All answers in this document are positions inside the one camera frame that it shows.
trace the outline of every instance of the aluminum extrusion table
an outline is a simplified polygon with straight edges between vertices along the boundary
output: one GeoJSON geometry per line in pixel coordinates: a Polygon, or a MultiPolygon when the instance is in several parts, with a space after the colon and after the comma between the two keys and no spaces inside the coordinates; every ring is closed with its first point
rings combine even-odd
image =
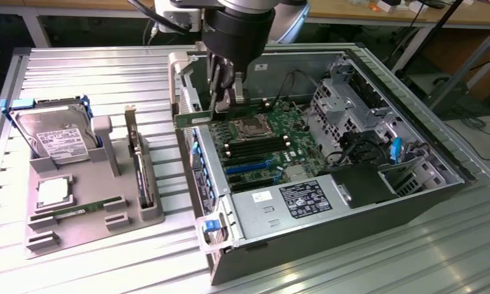
{"type": "Polygon", "coordinates": [[[136,105],[167,220],[25,260],[28,146],[0,115],[0,293],[490,293],[490,171],[372,53],[355,44],[348,46],[474,173],[476,185],[408,225],[212,287],[193,231],[168,97],[167,56],[196,48],[20,50],[9,66],[3,99],[87,93],[96,115],[112,116],[113,139],[125,136],[124,105],[136,105]]]}

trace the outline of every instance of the floor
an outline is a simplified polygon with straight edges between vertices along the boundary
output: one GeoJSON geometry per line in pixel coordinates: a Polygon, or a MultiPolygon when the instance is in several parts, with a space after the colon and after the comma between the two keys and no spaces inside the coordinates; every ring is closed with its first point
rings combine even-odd
{"type": "MultiPolygon", "coordinates": [[[[53,47],[143,45],[145,19],[43,17],[41,21],[53,47]]],[[[399,32],[396,27],[367,27],[341,24],[325,26],[311,23],[305,24],[297,42],[363,42],[376,56],[385,60],[396,48],[396,45],[391,42],[396,32],[399,32]]],[[[200,40],[199,33],[188,36],[159,33],[151,44],[191,44],[197,40],[200,40]]],[[[23,20],[13,15],[0,15],[0,92],[13,48],[32,46],[33,43],[23,20]]],[[[389,65],[393,65],[399,57],[400,52],[389,60],[389,65]]],[[[411,74],[437,72],[440,70],[436,66],[428,59],[421,57],[409,71],[411,74]]]]}

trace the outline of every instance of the blue ram slot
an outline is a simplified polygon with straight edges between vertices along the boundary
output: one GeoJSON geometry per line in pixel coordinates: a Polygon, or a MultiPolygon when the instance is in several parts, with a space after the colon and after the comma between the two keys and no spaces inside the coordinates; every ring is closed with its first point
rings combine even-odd
{"type": "Polygon", "coordinates": [[[271,163],[272,163],[272,160],[268,160],[268,161],[265,161],[260,164],[244,165],[243,167],[229,167],[225,170],[225,174],[227,175],[235,175],[236,173],[245,173],[245,172],[251,172],[253,170],[263,170],[264,168],[271,167],[271,163]]]}

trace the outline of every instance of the hard drive label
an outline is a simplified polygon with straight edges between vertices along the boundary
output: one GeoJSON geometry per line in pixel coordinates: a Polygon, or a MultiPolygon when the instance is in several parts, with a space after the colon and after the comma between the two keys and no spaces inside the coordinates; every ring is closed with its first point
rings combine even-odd
{"type": "Polygon", "coordinates": [[[79,129],[37,133],[36,136],[52,159],[65,159],[88,153],[79,129]]]}
{"type": "Polygon", "coordinates": [[[317,181],[283,187],[280,191],[296,219],[333,209],[317,181]]]}

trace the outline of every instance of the wooden table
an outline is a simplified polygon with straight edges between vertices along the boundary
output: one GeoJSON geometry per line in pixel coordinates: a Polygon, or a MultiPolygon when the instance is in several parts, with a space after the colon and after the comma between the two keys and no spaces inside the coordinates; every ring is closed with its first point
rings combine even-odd
{"type": "MultiPolygon", "coordinates": [[[[153,0],[143,0],[143,3],[151,7],[153,0]]],[[[416,14],[409,10],[392,13],[375,12],[365,6],[352,5],[348,0],[309,0],[309,3],[311,13],[307,22],[311,23],[409,26],[416,17],[416,14]]],[[[393,71],[401,69],[407,64],[446,9],[448,7],[444,9],[429,8],[419,16],[415,27],[421,29],[396,63],[393,71]]],[[[44,26],[39,22],[40,15],[145,18],[127,0],[0,0],[0,13],[19,14],[24,17],[37,47],[51,47],[44,26]]],[[[490,7],[482,2],[474,2],[470,6],[462,4],[445,27],[490,29],[490,7]]]]}

